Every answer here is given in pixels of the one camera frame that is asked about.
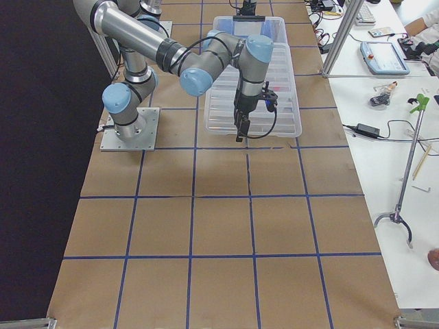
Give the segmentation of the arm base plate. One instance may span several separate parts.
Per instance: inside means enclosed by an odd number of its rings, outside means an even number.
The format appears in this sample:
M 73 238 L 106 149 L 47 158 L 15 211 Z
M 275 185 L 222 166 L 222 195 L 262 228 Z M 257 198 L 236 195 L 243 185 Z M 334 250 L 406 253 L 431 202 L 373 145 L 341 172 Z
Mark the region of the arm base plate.
M 138 107 L 137 120 L 127 126 L 116 125 L 108 115 L 100 145 L 101 151 L 154 151 L 158 131 L 160 107 Z
M 155 20 L 149 21 L 150 28 L 153 30 L 151 43 L 158 49 L 159 45 L 171 36 L 171 21 L 159 22 Z

